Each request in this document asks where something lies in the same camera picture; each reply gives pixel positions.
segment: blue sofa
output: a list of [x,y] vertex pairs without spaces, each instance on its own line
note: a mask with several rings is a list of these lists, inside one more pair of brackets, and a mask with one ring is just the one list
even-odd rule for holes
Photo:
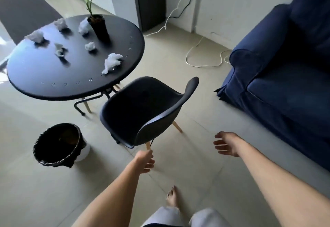
[[220,100],[330,171],[330,0],[276,6],[230,63]]

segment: person's left arm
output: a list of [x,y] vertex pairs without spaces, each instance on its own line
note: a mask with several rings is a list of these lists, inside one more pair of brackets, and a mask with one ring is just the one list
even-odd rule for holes
[[78,217],[72,227],[128,227],[139,176],[153,168],[152,150],[139,151],[124,171]]

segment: cable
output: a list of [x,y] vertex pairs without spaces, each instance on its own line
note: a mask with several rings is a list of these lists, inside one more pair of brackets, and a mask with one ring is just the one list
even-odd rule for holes
[[[191,52],[191,50],[192,50],[193,48],[199,46],[199,44],[201,43],[201,41],[203,40],[203,38],[204,38],[204,36],[200,39],[200,41],[198,42],[197,45],[193,46],[193,47],[187,52],[187,55],[186,55],[186,58],[185,58],[185,60],[186,60],[186,64],[188,64],[188,65],[190,65],[190,66],[192,66],[192,67],[197,67],[197,68],[200,68],[200,67],[218,67],[218,66],[220,66],[220,65],[222,64],[222,54],[223,54],[224,52],[231,51],[231,50],[225,50],[225,51],[222,51],[222,52],[220,53],[220,59],[221,59],[221,62],[220,62],[218,65],[215,65],[215,66],[212,66],[212,65],[199,65],[199,66],[194,66],[194,65],[191,65],[191,64],[188,63],[188,54]],[[224,60],[226,63],[230,64],[229,62],[226,61],[226,57],[228,57],[228,56],[225,56],[225,58],[224,58],[223,60]]]
[[190,5],[190,3],[191,3],[191,0],[189,0],[189,3],[184,7],[184,9],[182,10],[182,12],[180,13],[179,16],[177,16],[177,17],[172,17],[172,16],[170,15],[168,18],[179,18],[179,17],[182,15],[182,13],[184,12],[184,10]]
[[172,13],[173,13],[175,10],[179,9],[179,5],[180,5],[181,1],[182,1],[182,0],[179,0],[179,3],[178,3],[178,5],[177,5],[177,7],[176,7],[174,10],[172,10],[172,12],[170,13],[170,15],[168,16],[168,18],[166,19],[165,25],[164,25],[162,28],[160,28],[159,31],[154,32],[154,33],[150,33],[150,34],[148,34],[148,35],[145,35],[145,37],[150,36],[150,35],[152,35],[152,34],[156,34],[156,33],[160,32],[163,28],[166,29],[167,21],[168,21],[169,18],[171,17]]

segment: trash can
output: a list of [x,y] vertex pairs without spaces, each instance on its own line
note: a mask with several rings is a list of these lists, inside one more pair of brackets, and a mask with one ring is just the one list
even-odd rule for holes
[[33,146],[35,159],[44,166],[66,166],[84,159],[90,150],[77,125],[57,124],[42,133]]

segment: black metal table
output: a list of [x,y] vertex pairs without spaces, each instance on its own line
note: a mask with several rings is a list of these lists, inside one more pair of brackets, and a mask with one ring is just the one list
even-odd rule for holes
[[[79,23],[86,16],[66,19],[68,30],[59,32],[49,24],[40,30],[46,42],[38,45],[28,39],[21,41],[14,49],[7,72],[11,84],[27,96],[42,100],[84,99],[76,105],[105,94],[109,98],[112,87],[130,74],[140,62],[145,42],[141,31],[131,22],[110,15],[104,15],[110,43],[99,41],[90,29],[87,36],[78,33]],[[88,52],[85,44],[94,42],[96,50]],[[54,43],[63,44],[67,49],[64,58],[55,55]],[[119,66],[103,75],[104,61],[110,53],[123,56]]]

